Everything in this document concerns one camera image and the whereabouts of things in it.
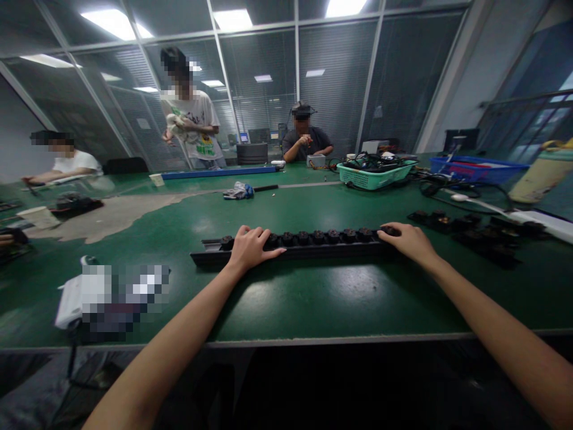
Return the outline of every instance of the black hair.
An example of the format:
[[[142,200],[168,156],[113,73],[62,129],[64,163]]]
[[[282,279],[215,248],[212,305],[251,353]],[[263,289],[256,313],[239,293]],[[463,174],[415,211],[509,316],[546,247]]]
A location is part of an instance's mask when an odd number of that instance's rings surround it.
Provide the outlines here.
[[[291,111],[292,115],[296,117],[296,119],[300,119],[302,121],[309,119],[310,116],[316,112],[311,105],[302,100],[299,100],[297,104],[292,107]]]
[[[30,135],[35,145],[47,145],[50,140],[65,140],[67,145],[73,146],[72,133],[63,133],[54,130],[35,131]]]
[[[179,48],[161,49],[161,63],[163,63],[167,72],[177,73],[180,77],[189,79],[191,74],[189,63],[187,62],[187,57]]]

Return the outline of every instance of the blue bar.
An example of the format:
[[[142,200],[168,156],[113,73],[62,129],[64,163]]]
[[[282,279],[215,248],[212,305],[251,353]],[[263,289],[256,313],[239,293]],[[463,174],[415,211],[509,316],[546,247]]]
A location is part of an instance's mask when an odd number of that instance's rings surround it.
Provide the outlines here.
[[[231,176],[240,174],[254,174],[254,173],[271,173],[277,172],[275,166],[267,167],[248,167],[240,169],[221,169],[221,170],[202,170],[193,172],[172,172],[162,173],[163,179],[183,179],[193,177],[210,177],[210,176]]]

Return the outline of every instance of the green table surface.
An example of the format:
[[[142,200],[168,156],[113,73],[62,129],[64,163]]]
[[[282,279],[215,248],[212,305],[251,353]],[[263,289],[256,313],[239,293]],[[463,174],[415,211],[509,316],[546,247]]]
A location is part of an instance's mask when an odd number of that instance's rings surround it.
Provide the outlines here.
[[[330,185],[324,184],[324,177]],[[147,314],[125,342],[105,348],[142,345],[216,275],[198,268],[190,251],[201,240],[234,235],[240,225],[262,226],[281,234],[374,227],[408,222],[415,210],[465,212],[421,196],[415,184],[379,192],[356,191],[328,171],[288,165],[285,173],[166,181],[155,188],[146,175],[110,177],[111,191],[92,196],[198,193],[178,204],[148,213],[132,227],[90,245],[83,240],[35,239],[36,251],[0,268],[0,348],[62,348],[64,331],[53,326],[60,300],[56,288],[81,273],[79,259],[89,254],[105,265],[168,265],[168,303]],[[258,193],[253,199],[225,201],[221,193],[236,180],[253,186],[308,185]],[[6,195],[26,206],[49,202],[57,193],[81,188],[67,185],[43,191],[42,197],[4,186]],[[3,212],[3,217],[10,211]],[[542,333],[565,333],[573,327],[571,261],[573,247],[556,239],[524,241],[513,271],[462,247],[451,237],[426,229],[438,253],[471,282],[528,327]],[[455,339],[470,330],[439,287],[402,256],[266,262],[236,286],[208,342],[211,346],[304,343],[381,342],[408,339]]]

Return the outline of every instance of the person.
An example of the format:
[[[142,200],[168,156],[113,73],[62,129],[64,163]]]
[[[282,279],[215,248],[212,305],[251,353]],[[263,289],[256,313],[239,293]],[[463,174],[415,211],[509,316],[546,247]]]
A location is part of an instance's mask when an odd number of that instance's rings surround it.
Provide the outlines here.
[[[328,155],[334,147],[324,131],[310,125],[315,110],[302,100],[292,107],[294,130],[282,139],[282,153],[286,162],[306,161],[307,155]]]
[[[14,237],[12,235],[0,235],[0,248],[9,246],[14,243]]]
[[[48,145],[52,152],[58,152],[51,171],[35,176],[24,176],[25,183],[38,185],[78,175],[103,175],[100,163],[87,152],[75,149],[70,133],[60,133],[53,130],[42,130],[32,133],[30,139],[35,145]]]
[[[420,228],[385,225],[400,236],[378,231],[378,237],[438,283],[541,417],[554,428],[573,428],[573,365],[440,258]],[[239,229],[228,264],[136,356],[91,413],[85,429],[153,426],[163,400],[201,348],[237,282],[248,270],[285,252],[264,251],[269,236],[261,227]]]
[[[193,168],[226,167],[223,151],[215,137],[220,125],[215,107],[205,92],[194,89],[187,58],[178,48],[164,48],[161,62],[175,84],[174,89],[161,93],[161,107],[168,123],[163,141],[173,146],[174,135],[182,136]],[[173,126],[180,132],[173,133]]]

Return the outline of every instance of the water bottle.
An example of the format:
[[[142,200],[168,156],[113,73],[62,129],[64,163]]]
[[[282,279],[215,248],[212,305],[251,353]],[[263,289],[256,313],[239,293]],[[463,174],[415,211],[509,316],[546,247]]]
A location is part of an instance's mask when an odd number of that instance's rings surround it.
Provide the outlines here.
[[[567,144],[550,140],[544,151],[515,184],[509,197],[519,203],[537,203],[573,170],[573,139]]]

